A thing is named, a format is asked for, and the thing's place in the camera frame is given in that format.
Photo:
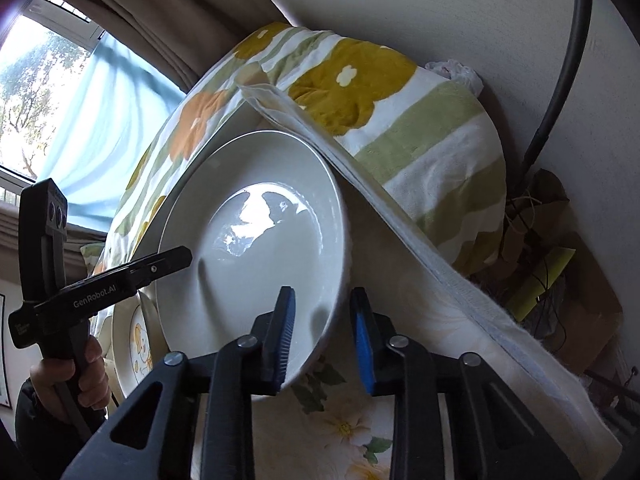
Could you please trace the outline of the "person's left hand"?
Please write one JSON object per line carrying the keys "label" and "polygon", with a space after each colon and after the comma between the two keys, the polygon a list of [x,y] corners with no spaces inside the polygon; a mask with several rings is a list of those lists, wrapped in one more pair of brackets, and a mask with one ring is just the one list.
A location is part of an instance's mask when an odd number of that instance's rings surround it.
{"label": "person's left hand", "polygon": [[[87,367],[79,378],[78,402],[84,408],[99,411],[106,408],[111,400],[111,388],[108,384],[102,348],[93,336],[87,340],[85,348]],[[73,360],[42,359],[30,369],[30,381],[44,406],[54,417],[63,422],[68,421],[65,408],[55,392],[57,384],[65,384],[75,375]]]}

